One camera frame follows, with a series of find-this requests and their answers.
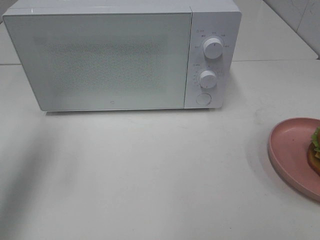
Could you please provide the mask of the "white microwave door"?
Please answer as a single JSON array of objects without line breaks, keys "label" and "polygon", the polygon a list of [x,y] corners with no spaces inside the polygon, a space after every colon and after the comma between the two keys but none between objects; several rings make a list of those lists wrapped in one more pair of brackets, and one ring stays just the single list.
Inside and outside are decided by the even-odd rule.
[{"label": "white microwave door", "polygon": [[182,108],[190,13],[5,16],[43,111]]}]

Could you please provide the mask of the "white microwave knob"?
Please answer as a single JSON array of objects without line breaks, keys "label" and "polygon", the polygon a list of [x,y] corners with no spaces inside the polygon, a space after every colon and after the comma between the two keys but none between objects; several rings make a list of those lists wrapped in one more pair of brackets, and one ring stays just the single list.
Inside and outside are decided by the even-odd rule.
[{"label": "white microwave knob", "polygon": [[205,70],[198,76],[198,82],[201,88],[214,88],[218,82],[216,74],[212,70]]},{"label": "white microwave knob", "polygon": [[218,36],[212,36],[203,42],[202,48],[204,56],[213,60],[222,55],[224,45],[221,38]]}]

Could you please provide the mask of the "pink round plate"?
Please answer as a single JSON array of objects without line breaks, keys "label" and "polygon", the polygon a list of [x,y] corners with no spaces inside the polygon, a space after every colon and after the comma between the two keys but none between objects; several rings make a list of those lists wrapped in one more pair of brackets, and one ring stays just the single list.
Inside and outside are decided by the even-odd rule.
[{"label": "pink round plate", "polygon": [[308,163],[312,134],[320,120],[307,117],[286,119],[272,129],[268,156],[278,175],[302,195],[320,201],[320,175]]}]

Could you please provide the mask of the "burger with lettuce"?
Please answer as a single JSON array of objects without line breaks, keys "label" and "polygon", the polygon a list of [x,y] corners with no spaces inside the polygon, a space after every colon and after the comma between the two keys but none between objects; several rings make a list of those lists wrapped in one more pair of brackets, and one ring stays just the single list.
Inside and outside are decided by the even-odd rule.
[{"label": "burger with lettuce", "polygon": [[311,135],[311,142],[307,150],[309,166],[320,175],[320,127],[318,126]]}]

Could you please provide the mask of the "white microwave oven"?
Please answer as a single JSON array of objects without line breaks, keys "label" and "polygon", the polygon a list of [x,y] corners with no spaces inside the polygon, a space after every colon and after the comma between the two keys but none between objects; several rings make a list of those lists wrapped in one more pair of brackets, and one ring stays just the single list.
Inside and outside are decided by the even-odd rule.
[{"label": "white microwave oven", "polygon": [[3,22],[45,112],[214,109],[223,104],[242,14],[13,8]]}]

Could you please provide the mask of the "white round door button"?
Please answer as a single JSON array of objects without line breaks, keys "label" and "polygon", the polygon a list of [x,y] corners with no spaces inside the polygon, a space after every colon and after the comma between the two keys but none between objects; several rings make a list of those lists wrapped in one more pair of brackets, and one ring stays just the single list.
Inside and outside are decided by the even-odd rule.
[{"label": "white round door button", "polygon": [[211,100],[212,100],[212,97],[208,93],[201,93],[196,97],[196,103],[202,106],[209,105]]}]

